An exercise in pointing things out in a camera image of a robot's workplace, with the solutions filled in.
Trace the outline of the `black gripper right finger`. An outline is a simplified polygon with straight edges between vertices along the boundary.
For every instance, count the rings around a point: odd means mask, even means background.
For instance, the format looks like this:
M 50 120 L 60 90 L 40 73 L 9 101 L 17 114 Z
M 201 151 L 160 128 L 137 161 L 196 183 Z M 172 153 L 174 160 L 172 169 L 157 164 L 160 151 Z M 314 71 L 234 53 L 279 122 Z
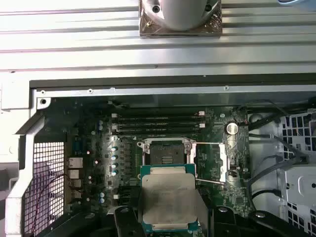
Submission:
M 219 206 L 213 214 L 215 237 L 299 237 L 300 230 L 277 216 L 257 210 L 247 217 L 235 214 L 231 209 Z

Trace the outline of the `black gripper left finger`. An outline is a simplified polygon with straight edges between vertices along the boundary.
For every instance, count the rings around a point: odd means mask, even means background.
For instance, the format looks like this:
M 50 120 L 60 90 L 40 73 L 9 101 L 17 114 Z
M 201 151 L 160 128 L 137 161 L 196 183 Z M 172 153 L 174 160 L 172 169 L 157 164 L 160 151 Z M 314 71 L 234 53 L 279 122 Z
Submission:
M 131 207 L 118 206 L 108 213 L 80 212 L 61 217 L 40 235 L 42 237 L 137 237 L 139 222 Z

